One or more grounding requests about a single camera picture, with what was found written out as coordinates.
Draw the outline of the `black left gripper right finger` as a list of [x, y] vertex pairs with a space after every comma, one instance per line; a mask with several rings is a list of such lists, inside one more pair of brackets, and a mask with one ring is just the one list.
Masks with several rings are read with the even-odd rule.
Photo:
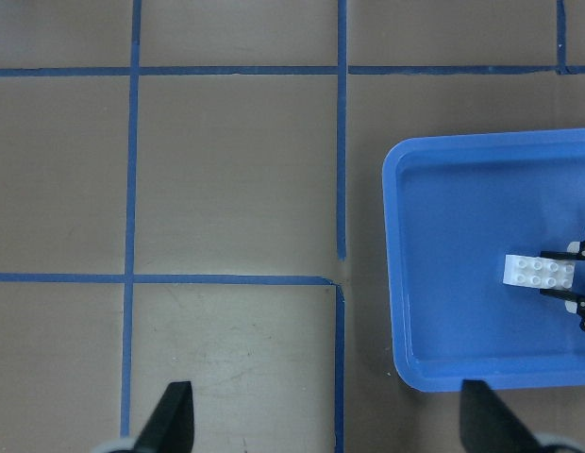
[[460, 392], [460, 441], [466, 452], [540, 452], [531, 431], [483, 380], [465, 379]]

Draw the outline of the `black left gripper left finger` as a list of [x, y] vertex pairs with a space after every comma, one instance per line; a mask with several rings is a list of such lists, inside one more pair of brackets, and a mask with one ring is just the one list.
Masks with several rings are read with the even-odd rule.
[[192, 383], [171, 382], [135, 441], [133, 452], [192, 452], [194, 411]]

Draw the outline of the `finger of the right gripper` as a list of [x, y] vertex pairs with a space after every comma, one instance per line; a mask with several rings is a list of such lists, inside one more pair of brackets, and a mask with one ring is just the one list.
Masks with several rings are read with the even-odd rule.
[[540, 257], [550, 260], [585, 260], [585, 236], [580, 242], [571, 242], [564, 252], [542, 251]]
[[540, 294], [562, 300], [565, 309], [580, 318], [579, 327], [585, 332], [585, 295], [557, 289], [540, 289]]

